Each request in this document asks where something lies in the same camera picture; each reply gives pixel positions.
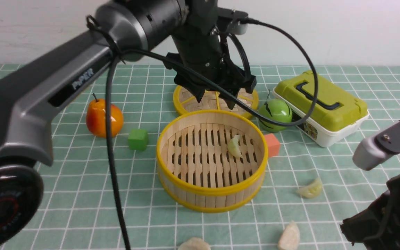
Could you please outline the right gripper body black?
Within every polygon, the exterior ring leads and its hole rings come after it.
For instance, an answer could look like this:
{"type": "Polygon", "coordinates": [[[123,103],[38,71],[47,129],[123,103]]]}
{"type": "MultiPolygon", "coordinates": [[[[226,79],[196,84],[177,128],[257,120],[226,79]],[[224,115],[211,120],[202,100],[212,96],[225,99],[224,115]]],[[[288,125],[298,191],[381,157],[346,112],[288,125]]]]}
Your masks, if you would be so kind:
{"type": "Polygon", "coordinates": [[[344,219],[340,229],[353,245],[362,243],[368,250],[400,250],[400,215],[391,193],[383,193],[368,208],[344,219]]]}

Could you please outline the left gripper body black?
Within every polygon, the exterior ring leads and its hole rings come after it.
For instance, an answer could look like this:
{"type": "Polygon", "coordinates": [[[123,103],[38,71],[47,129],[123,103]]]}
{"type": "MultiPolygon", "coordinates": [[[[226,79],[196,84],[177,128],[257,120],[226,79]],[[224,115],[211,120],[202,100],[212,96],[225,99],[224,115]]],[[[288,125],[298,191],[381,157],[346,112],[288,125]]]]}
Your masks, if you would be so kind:
{"type": "Polygon", "coordinates": [[[205,84],[205,91],[253,91],[257,81],[238,35],[218,30],[216,23],[185,23],[171,35],[177,53],[166,57],[182,65],[168,69],[177,72],[175,83],[205,84]]]}

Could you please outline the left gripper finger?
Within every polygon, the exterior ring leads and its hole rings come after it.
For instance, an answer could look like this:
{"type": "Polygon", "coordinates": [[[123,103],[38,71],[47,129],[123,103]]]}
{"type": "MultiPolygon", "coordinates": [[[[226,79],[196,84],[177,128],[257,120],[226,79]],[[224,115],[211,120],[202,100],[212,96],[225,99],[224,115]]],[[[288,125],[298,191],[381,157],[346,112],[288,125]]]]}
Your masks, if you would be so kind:
{"type": "Polygon", "coordinates": [[[201,102],[206,90],[205,84],[199,83],[182,83],[181,87],[188,90],[188,92],[195,97],[197,102],[201,102]]]}
{"type": "Polygon", "coordinates": [[[240,104],[240,100],[238,100],[239,91],[226,91],[225,92],[225,103],[229,110],[235,108],[236,105],[240,104]]]}

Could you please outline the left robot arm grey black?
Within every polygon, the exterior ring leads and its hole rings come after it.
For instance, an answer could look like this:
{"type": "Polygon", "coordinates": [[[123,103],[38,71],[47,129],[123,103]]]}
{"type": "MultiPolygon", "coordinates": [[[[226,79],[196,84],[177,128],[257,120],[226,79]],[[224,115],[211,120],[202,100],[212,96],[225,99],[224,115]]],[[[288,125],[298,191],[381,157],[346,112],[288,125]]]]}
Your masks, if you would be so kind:
{"type": "Polygon", "coordinates": [[[36,163],[51,166],[51,122],[120,60],[138,61],[171,36],[178,53],[154,56],[176,71],[175,84],[197,101],[219,91],[230,109],[256,80],[231,61],[226,38],[242,35],[244,11],[216,0],[110,0],[88,29],[0,79],[0,245],[33,218],[43,198],[36,163]]]}

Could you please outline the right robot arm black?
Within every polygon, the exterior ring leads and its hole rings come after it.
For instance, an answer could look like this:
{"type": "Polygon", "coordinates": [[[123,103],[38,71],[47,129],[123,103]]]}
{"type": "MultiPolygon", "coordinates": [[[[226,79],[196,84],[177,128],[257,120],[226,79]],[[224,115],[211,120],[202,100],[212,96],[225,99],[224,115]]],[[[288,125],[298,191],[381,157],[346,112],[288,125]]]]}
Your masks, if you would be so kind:
{"type": "Polygon", "coordinates": [[[400,250],[400,175],[388,180],[387,188],[362,212],[342,221],[341,232],[351,244],[400,250]]]}

